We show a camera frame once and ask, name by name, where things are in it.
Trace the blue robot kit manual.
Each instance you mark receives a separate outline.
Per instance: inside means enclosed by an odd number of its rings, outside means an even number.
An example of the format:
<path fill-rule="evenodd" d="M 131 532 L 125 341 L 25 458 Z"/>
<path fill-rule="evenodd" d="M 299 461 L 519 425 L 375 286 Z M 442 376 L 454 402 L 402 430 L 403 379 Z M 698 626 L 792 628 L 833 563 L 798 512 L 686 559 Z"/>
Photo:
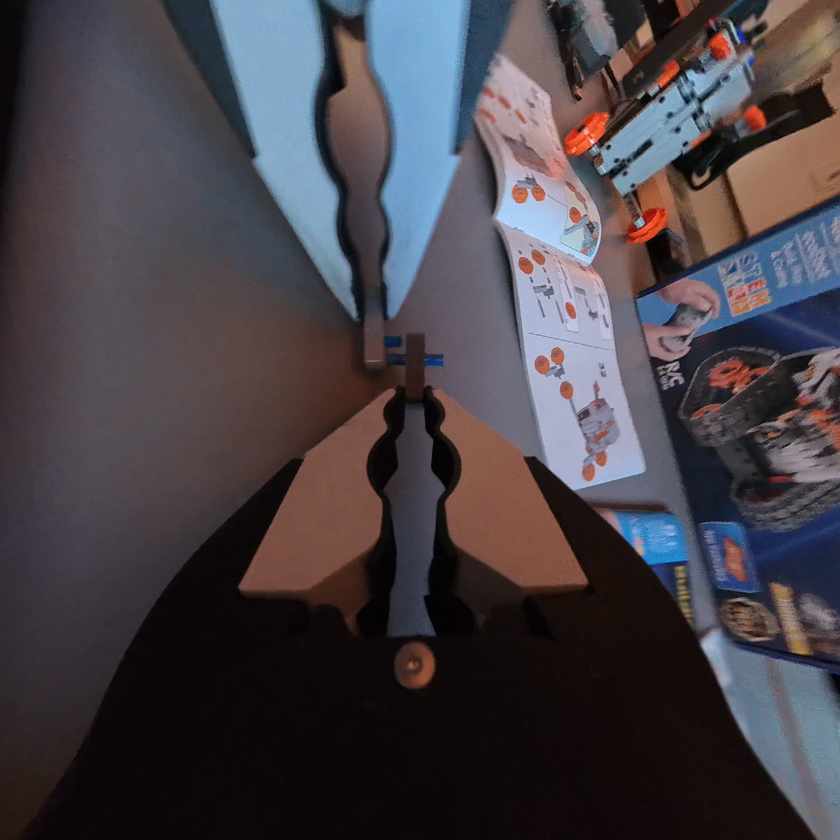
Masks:
<path fill-rule="evenodd" d="M 677 517 L 669 511 L 650 509 L 596 505 L 594 510 L 655 572 L 673 596 L 688 625 L 695 631 L 697 623 L 688 547 Z"/>

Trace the light grey technic beam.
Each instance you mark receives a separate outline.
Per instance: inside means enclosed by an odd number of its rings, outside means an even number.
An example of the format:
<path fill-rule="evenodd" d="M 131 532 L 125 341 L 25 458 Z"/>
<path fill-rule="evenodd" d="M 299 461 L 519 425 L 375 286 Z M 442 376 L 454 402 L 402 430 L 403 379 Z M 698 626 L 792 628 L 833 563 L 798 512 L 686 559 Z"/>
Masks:
<path fill-rule="evenodd" d="M 408 332 L 404 336 L 386 335 L 384 347 L 386 365 L 404 369 L 406 403 L 423 403 L 426 368 L 444 367 L 445 355 L 427 351 L 425 332 Z"/>

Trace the black upright router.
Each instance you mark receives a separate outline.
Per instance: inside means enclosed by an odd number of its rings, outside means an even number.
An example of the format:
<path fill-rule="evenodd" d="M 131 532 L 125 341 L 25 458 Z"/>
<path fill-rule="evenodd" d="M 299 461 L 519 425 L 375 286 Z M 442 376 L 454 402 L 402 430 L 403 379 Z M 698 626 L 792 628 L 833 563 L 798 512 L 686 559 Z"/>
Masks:
<path fill-rule="evenodd" d="M 727 22 L 741 26 L 760 17 L 766 1 L 643 2 L 654 40 L 634 58 L 621 81 L 625 99 L 633 99 L 652 86 L 672 63 L 681 63 L 721 32 Z"/>

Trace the blue robot kit box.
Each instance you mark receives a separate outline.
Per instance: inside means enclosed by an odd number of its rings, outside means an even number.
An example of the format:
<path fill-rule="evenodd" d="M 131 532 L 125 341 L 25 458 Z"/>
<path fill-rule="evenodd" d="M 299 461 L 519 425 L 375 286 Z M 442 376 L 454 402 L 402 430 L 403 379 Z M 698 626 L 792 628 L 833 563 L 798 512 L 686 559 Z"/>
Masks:
<path fill-rule="evenodd" d="M 724 631 L 838 676 L 839 201 L 637 297 Z"/>

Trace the grey orange toy robot model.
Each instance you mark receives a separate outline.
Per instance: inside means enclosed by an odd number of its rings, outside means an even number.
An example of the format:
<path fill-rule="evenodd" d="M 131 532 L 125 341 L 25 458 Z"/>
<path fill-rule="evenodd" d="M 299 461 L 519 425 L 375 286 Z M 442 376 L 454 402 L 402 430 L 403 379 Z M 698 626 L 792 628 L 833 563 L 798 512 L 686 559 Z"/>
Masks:
<path fill-rule="evenodd" d="M 628 244 L 645 244 L 666 226 L 666 210 L 641 209 L 638 187 L 749 99 L 753 62 L 753 49 L 727 22 L 705 48 L 672 62 L 641 95 L 621 100 L 613 113 L 594 112 L 566 135 L 566 155 L 587 157 L 623 199 L 631 216 Z"/>

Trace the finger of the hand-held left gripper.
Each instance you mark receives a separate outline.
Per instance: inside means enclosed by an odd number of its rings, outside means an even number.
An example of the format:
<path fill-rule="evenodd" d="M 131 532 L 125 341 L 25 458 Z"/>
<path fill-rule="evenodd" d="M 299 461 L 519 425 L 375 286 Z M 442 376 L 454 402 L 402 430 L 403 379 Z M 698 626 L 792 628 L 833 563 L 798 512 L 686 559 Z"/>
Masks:
<path fill-rule="evenodd" d="M 369 61 L 391 135 L 381 188 L 387 319 L 411 290 L 458 166 L 468 18 L 467 1 L 373 1 L 366 8 Z"/>
<path fill-rule="evenodd" d="M 340 241 L 340 187 L 324 156 L 328 33 L 319 2 L 211 2 L 255 168 L 327 288 L 359 317 Z"/>

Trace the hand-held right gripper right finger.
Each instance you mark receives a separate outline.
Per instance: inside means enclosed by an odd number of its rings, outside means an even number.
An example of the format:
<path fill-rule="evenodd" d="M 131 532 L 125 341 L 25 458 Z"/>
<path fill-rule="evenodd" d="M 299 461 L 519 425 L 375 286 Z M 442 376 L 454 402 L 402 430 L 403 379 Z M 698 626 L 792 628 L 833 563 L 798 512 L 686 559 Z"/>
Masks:
<path fill-rule="evenodd" d="M 473 634 L 497 608 L 583 592 L 589 581 L 522 451 L 443 390 L 423 394 L 443 491 L 427 573 L 438 636 Z"/>

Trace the open instruction booklet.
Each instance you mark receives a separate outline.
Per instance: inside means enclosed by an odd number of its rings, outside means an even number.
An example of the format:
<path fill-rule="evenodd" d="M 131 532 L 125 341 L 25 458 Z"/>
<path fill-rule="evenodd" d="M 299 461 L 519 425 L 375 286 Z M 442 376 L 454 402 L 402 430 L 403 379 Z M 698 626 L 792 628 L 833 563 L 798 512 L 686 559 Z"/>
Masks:
<path fill-rule="evenodd" d="M 549 94 L 501 53 L 476 131 L 493 164 L 532 411 L 547 466 L 573 490 L 645 472 L 618 366 L 599 210 L 563 153 Z"/>

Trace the tan cardboard box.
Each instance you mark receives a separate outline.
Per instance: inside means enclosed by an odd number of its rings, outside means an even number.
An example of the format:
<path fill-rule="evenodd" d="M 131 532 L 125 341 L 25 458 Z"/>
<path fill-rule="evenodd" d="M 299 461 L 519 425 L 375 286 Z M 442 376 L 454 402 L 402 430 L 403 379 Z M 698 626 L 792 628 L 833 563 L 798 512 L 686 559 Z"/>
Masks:
<path fill-rule="evenodd" d="M 747 236 L 836 196 L 838 115 L 747 154 L 726 179 Z"/>

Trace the grey desk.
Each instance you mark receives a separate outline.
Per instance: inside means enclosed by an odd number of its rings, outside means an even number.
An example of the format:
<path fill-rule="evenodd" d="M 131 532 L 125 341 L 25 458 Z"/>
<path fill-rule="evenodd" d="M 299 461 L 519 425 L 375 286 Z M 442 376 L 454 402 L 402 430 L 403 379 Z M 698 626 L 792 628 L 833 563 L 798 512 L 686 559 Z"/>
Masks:
<path fill-rule="evenodd" d="M 325 122 L 346 83 L 319 2 Z M 402 386 L 165 12 L 31 2 L 3 205 L 2 830 L 21 838 L 813 838 L 655 572 L 537 458 L 589 581 L 389 634 Z M 364 261 L 339 235 L 362 315 Z M 350 631 L 238 585 L 305 454 L 385 390 Z"/>

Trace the dark grey technic beam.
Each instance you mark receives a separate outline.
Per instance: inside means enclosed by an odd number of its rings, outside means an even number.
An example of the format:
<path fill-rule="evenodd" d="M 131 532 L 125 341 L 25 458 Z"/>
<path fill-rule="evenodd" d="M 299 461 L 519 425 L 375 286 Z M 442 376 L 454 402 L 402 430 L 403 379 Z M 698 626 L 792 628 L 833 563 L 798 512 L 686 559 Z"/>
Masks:
<path fill-rule="evenodd" d="M 380 280 L 374 279 L 364 284 L 362 303 L 364 367 L 367 371 L 380 372 L 386 367 L 385 298 Z"/>

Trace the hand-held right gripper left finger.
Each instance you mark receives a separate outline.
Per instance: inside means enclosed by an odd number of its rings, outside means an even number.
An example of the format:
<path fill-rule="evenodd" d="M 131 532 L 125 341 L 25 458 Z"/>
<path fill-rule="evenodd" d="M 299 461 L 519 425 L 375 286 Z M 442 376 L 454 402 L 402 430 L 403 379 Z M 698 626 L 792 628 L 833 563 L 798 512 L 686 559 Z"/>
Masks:
<path fill-rule="evenodd" d="M 384 510 L 369 457 L 397 396 L 385 390 L 305 454 L 238 585 L 242 596 L 331 606 L 360 633 L 358 615 L 373 598 L 366 563 Z"/>

